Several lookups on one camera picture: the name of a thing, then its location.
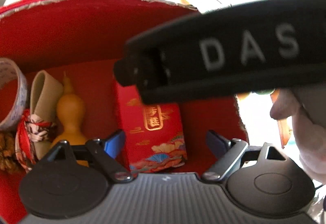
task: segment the red gift box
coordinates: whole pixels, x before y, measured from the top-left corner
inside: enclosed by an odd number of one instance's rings
[[[114,82],[119,128],[126,134],[125,157],[132,173],[179,167],[187,159],[177,104],[142,105],[135,86]]]

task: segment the tape roll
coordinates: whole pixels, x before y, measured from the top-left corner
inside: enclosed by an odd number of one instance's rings
[[[27,81],[21,70],[11,59],[0,58],[0,89],[17,79],[17,94],[14,105],[6,118],[0,123],[0,131],[15,130],[26,107]]]

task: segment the red container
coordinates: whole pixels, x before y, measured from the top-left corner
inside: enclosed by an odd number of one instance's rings
[[[39,70],[58,80],[66,71],[85,101],[82,132],[88,138],[105,138],[118,129],[112,69],[123,56],[124,42],[195,12],[193,7],[162,0],[23,0],[0,8],[0,57],[14,60],[29,84]],[[5,100],[0,90],[0,104]],[[234,97],[179,107],[188,161],[175,172],[201,174],[215,162],[205,144],[208,129],[226,138],[247,139]],[[0,173],[0,215],[9,224],[26,213],[18,196],[20,177]]]

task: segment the floral pattern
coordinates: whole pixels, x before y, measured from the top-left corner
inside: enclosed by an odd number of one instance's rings
[[[153,155],[146,160],[130,164],[132,174],[154,173],[169,167],[177,167],[187,160],[185,140],[179,133],[172,140],[161,145],[152,146]]]

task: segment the gourd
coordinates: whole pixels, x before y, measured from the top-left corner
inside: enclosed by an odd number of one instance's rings
[[[84,145],[86,137],[80,131],[85,116],[85,103],[75,94],[71,80],[64,73],[64,92],[57,104],[57,117],[63,125],[64,132],[57,136],[51,147],[61,140],[69,141],[70,145]],[[78,161],[80,165],[88,166],[86,161]]]

